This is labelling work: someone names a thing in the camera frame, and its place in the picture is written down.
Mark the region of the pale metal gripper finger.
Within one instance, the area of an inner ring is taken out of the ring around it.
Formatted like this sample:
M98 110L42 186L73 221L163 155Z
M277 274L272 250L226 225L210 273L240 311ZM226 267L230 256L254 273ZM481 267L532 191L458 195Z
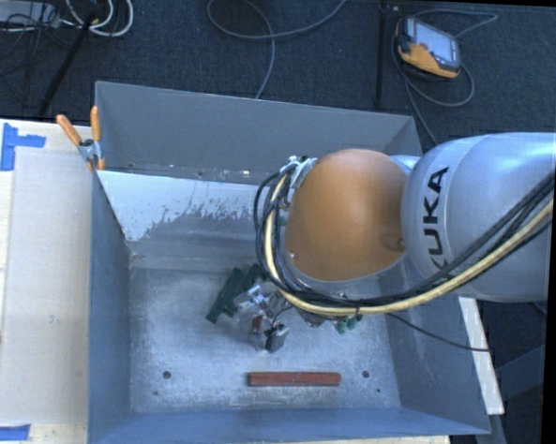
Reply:
M280 294L276 289L265 288L258 284L239 293L233 299L234 316L237 321L248 322L262 317L272 323L280 309Z
M289 330L278 316L260 314L253 319L252 345L256 350L274 353L284 345Z

